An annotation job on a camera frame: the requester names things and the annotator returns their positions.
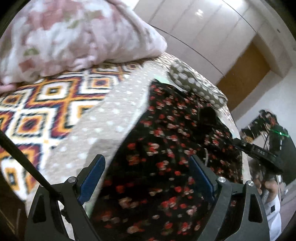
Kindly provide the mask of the black floral dress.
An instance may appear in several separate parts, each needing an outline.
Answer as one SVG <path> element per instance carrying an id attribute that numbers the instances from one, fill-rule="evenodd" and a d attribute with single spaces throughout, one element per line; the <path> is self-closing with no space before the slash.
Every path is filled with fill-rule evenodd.
<path id="1" fill-rule="evenodd" d="M 148 108 L 107 170 L 91 215 L 102 240 L 194 240 L 210 204 L 189 168 L 196 155 L 242 182 L 241 152 L 208 102 L 153 80 Z"/>

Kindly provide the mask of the green white patterned pillow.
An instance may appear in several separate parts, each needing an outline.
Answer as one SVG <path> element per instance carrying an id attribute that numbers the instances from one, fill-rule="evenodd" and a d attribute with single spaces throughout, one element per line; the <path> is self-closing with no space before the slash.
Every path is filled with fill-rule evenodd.
<path id="1" fill-rule="evenodd" d="M 171 64 L 168 74 L 178 87 L 196 93 L 215 109 L 221 109 L 228 102 L 226 95 L 217 86 L 181 60 Z"/>

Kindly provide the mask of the brown wooden door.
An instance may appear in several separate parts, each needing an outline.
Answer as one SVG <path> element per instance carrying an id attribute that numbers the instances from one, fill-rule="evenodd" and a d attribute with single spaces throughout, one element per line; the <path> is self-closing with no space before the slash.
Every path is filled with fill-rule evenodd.
<path id="1" fill-rule="evenodd" d="M 234 110 L 246 99 L 269 71 L 270 66 L 266 59 L 255 44 L 251 43 L 217 84 L 228 99 L 229 110 Z"/>

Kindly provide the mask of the patchwork quilted bedspread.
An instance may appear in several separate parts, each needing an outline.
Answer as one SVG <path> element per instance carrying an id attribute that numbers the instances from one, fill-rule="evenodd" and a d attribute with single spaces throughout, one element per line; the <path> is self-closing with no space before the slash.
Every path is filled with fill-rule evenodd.
<path id="1" fill-rule="evenodd" d="M 145 61 L 140 69 L 129 76 L 128 80 L 111 90 L 102 105 L 95 106 L 84 114 L 70 135 L 50 154 L 49 164 L 59 161 L 58 168 L 48 169 L 44 174 L 51 183 L 63 182 L 67 177 L 77 174 L 98 154 L 105 157 L 106 168 L 102 178 L 90 201 L 85 205 L 90 218 L 111 161 L 122 142 L 148 108 L 151 82 L 157 80 L 182 92 L 192 92 L 181 89 L 169 77 L 170 66 L 176 60 L 180 59 L 170 54 L 162 54 L 156 59 Z M 221 109 L 213 109 L 219 120 L 229 129 L 232 139 L 238 137 L 238 129 L 227 105 Z M 244 183 L 250 178 L 250 170 L 246 154 L 241 152 L 241 157 L 241 183 Z"/>

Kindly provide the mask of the geometric orange patterned blanket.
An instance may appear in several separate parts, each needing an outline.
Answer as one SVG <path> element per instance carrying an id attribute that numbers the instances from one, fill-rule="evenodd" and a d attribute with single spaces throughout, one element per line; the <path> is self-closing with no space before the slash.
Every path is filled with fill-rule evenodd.
<path id="1" fill-rule="evenodd" d="M 1 130 L 42 174 L 53 150 L 83 114 L 102 105 L 107 94 L 142 67 L 143 62 L 101 63 L 78 72 L 65 71 L 1 95 Z"/>

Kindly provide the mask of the white wardrobe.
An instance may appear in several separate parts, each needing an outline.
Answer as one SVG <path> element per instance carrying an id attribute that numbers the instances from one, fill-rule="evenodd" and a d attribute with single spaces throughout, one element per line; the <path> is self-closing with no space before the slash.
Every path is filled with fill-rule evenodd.
<path id="1" fill-rule="evenodd" d="M 168 53 L 214 84 L 252 43 L 280 77 L 293 65 L 261 1 L 138 1 L 134 10 L 165 37 Z"/>

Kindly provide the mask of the pink floral comforter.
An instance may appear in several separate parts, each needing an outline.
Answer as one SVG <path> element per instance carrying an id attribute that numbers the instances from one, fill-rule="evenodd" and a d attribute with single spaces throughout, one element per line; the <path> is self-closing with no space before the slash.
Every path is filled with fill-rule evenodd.
<path id="1" fill-rule="evenodd" d="M 123 1 L 29 1 L 3 26 L 1 92 L 104 61 L 157 57 L 167 49 L 165 38 Z"/>

